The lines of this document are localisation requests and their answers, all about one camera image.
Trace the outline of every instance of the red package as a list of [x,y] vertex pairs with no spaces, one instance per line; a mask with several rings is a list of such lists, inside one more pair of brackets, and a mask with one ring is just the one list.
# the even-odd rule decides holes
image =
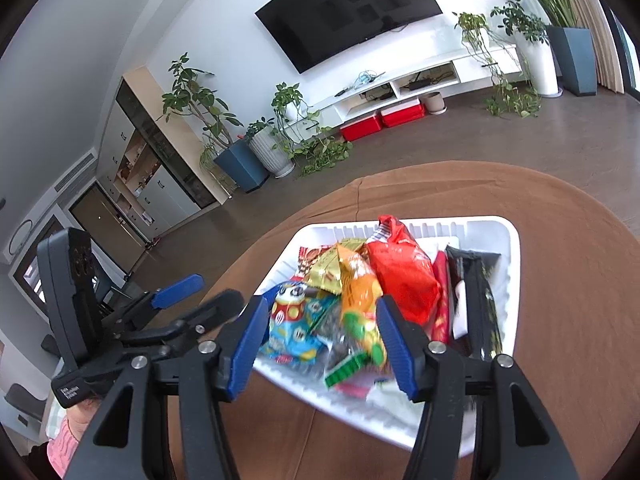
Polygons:
[[438,251],[433,261],[433,275],[440,284],[440,299],[436,306],[436,319],[431,329],[431,340],[449,344],[449,274],[447,254]]
[[382,215],[367,249],[371,267],[385,294],[391,294],[402,316],[425,325],[440,299],[440,284],[431,260],[406,226],[395,216]]

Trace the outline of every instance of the red storage box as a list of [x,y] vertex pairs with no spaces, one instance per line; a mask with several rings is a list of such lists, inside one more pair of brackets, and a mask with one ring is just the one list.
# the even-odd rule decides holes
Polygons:
[[398,124],[408,123],[414,119],[424,117],[424,106],[417,97],[397,105],[382,108],[380,112],[382,122],[385,126],[398,126]]
[[347,140],[356,140],[360,137],[379,132],[381,129],[382,122],[380,121],[380,115],[377,111],[340,126],[340,132]]

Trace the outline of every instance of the television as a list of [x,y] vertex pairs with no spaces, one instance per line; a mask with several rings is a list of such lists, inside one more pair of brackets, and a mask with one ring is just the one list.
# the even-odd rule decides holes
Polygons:
[[271,0],[256,16],[298,72],[442,11],[436,0]]

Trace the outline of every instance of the curtain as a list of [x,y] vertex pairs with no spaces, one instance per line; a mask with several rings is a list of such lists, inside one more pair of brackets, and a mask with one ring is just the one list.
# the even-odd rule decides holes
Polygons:
[[598,83],[614,92],[624,93],[618,51],[600,1],[571,0],[571,2],[578,26],[591,30],[596,53]]

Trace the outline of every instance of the gray planter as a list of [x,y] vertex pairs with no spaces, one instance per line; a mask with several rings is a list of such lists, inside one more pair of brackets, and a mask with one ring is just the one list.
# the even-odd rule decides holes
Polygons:
[[562,84],[577,96],[596,95],[596,55],[588,28],[547,27],[549,43],[562,71]]
[[270,131],[271,127],[267,126],[256,133],[249,141],[249,148],[267,170],[271,171],[276,178],[280,178],[291,173],[295,164],[281,147],[277,146],[273,149],[276,141]]

